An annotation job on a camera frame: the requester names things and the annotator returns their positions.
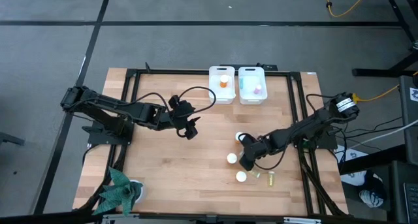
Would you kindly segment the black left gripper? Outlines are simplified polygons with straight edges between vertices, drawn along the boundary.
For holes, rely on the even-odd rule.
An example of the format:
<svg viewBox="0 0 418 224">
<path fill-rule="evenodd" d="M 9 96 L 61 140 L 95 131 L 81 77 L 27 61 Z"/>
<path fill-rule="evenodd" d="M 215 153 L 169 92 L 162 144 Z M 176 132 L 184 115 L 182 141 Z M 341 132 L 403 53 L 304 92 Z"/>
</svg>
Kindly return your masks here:
<svg viewBox="0 0 418 224">
<path fill-rule="evenodd" d="M 195 126 L 201 117 L 189 120 L 188 117 L 194 113 L 195 108 L 186 100 L 181 100 L 178 95 L 173 95 L 169 99 L 169 105 L 172 108 L 169 112 L 170 120 L 176 129 L 177 135 L 191 140 L 198 133 Z"/>
</svg>

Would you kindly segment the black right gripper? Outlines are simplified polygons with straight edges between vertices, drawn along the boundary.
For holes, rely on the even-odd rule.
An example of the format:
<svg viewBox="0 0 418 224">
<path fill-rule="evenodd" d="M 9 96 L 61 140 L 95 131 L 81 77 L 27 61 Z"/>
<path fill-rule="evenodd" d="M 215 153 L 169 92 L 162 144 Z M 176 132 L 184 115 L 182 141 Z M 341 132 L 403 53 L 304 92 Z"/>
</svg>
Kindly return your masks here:
<svg viewBox="0 0 418 224">
<path fill-rule="evenodd" d="M 270 144 L 263 137 L 261 139 L 256 139 L 248 133 L 241 133 L 240 143 L 243 146 L 240 165 L 246 171 L 251 171 L 253 169 L 257 159 L 272 154 Z"/>
</svg>

